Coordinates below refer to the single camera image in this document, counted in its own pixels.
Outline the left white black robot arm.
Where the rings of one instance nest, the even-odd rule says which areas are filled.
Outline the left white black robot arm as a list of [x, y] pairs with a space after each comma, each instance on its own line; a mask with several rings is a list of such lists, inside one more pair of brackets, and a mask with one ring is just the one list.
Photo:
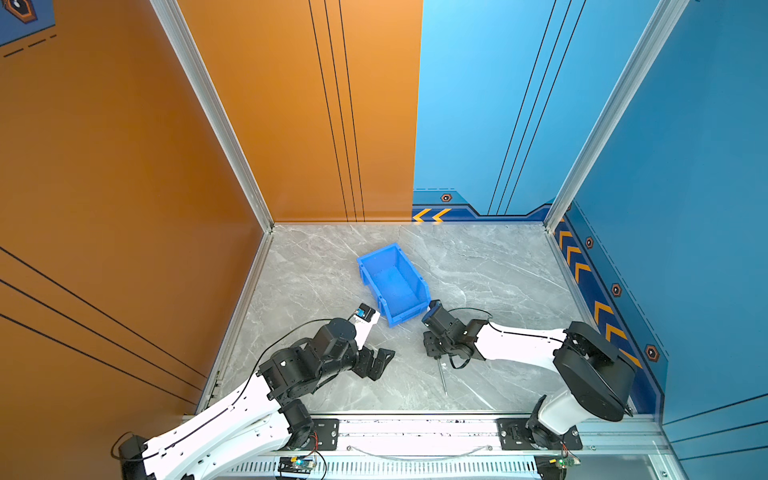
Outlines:
[[302, 399], [343, 372], [376, 381], [394, 359], [365, 341], [374, 320], [322, 320], [312, 337], [272, 353], [234, 391], [190, 420], [145, 439], [128, 433], [112, 448], [125, 479], [214, 479], [243, 461], [312, 447], [314, 421]]

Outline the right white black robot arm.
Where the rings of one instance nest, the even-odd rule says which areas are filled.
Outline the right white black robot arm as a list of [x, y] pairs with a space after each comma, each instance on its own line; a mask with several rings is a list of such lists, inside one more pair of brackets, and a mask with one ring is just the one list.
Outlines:
[[525, 424], [509, 435], [542, 450], [582, 447], [577, 425], [588, 419], [619, 422], [632, 414], [629, 399], [637, 366], [587, 323], [565, 329], [505, 327], [489, 319], [467, 323], [434, 300], [422, 318], [424, 344], [433, 357], [462, 359], [461, 369], [476, 361], [509, 361], [560, 375], [564, 387], [542, 396]]

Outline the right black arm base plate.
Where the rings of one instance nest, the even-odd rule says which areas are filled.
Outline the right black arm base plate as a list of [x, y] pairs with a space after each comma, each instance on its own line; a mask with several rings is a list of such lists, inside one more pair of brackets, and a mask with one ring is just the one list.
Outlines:
[[500, 418], [495, 421], [501, 448], [505, 451], [547, 450], [579, 451], [583, 443], [575, 426], [565, 434], [557, 435], [536, 424], [532, 428], [523, 418]]

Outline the black handled screwdriver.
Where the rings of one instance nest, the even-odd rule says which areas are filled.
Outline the black handled screwdriver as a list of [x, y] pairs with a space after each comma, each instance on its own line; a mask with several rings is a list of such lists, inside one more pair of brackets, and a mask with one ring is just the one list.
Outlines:
[[437, 370], [438, 370], [438, 376], [440, 379], [441, 387], [444, 392], [444, 394], [448, 395], [448, 388], [447, 388], [447, 382], [445, 378], [445, 369], [443, 364], [443, 358], [442, 356], [436, 357], [436, 363], [437, 363]]

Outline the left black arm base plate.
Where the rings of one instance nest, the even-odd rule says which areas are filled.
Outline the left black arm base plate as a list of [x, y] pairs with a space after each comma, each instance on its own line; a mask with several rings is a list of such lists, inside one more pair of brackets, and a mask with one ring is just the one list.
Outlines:
[[293, 434], [285, 446], [287, 450], [320, 452], [336, 451], [338, 448], [340, 420], [338, 418], [312, 419], [312, 424]]

